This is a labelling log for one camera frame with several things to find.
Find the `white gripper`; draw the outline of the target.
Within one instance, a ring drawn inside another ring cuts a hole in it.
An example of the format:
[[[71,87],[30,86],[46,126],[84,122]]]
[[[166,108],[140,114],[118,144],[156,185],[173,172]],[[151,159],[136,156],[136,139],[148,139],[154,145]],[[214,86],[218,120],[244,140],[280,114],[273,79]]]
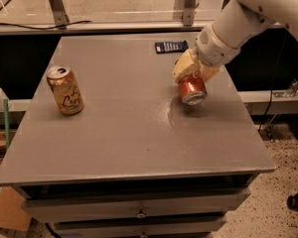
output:
[[[195,51],[187,49],[176,61],[173,78],[179,82],[183,77],[200,68],[204,82],[213,78],[220,70],[219,66],[229,63],[240,52],[240,48],[232,48],[223,43],[211,25],[205,26],[196,36]]]

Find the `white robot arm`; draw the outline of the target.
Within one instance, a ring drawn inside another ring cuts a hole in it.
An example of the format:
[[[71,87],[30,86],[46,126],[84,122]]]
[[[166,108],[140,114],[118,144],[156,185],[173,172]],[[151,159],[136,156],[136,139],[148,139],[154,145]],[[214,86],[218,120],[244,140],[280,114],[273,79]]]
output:
[[[179,82],[193,72],[204,79],[213,77],[249,39],[274,23],[298,42],[298,0],[229,0],[216,19],[199,32],[195,45],[179,57],[174,80]]]

